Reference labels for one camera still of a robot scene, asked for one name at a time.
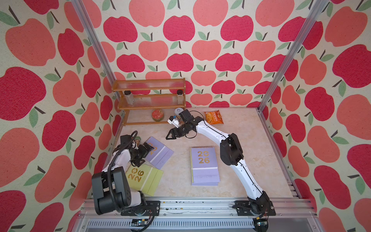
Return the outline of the purple calendar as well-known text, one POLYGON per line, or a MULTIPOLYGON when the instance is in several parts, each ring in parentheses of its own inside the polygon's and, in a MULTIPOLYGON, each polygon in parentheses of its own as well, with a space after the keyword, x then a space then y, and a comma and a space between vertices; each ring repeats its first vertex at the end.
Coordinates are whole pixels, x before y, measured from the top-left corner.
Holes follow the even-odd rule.
POLYGON ((162 167, 174 154, 174 151, 172 151, 170 148, 165 146, 154 137, 150 137, 149 139, 147 139, 146 143, 154 148, 147 155, 146 160, 155 168, 162 169, 162 167))
POLYGON ((193 147, 193 186, 217 186, 220 182, 214 147, 193 147))

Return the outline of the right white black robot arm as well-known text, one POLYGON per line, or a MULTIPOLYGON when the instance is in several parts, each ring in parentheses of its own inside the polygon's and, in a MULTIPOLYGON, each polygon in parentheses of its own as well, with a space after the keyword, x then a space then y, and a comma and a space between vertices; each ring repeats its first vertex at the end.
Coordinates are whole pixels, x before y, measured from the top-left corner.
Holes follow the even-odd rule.
POLYGON ((166 140, 184 137, 190 131, 206 136, 219 146, 221 160, 231 167, 238 176, 249 199, 250 206, 248 209, 251 214, 261 217, 274 210, 273 203, 267 193, 259 186, 249 171, 244 160, 243 149, 236 134, 228 134, 216 129, 204 118, 191 115, 187 109, 181 110, 179 116, 183 124, 180 123, 177 116, 169 117, 168 123, 175 127, 169 130, 166 140))

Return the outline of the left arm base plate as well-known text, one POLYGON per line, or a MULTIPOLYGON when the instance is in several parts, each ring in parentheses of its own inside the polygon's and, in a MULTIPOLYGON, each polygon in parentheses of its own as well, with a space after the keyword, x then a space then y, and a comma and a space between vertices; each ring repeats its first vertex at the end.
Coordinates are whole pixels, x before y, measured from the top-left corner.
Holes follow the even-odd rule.
POLYGON ((149 217, 158 216, 160 210, 160 201, 147 201, 145 206, 134 206, 121 212, 122 216, 149 217))

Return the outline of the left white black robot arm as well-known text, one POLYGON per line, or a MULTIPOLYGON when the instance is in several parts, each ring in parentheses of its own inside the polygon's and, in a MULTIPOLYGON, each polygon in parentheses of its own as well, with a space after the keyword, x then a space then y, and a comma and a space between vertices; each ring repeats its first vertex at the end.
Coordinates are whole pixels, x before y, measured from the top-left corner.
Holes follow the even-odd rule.
POLYGON ((95 211, 98 215, 117 211, 143 215, 150 213, 144 194, 132 190, 126 177, 127 164, 140 167, 154 149, 148 143, 137 144, 135 130, 130 135, 120 136, 120 144, 114 149, 109 164, 92 176, 92 191, 95 211))

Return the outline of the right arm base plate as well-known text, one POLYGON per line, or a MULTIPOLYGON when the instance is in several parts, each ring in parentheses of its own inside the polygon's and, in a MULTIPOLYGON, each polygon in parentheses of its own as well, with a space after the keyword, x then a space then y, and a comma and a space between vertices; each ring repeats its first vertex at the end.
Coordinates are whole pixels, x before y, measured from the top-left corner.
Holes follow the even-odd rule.
POLYGON ((237 211, 238 216, 276 216, 276 211, 271 201, 265 201, 263 203, 235 201, 232 208, 237 211))

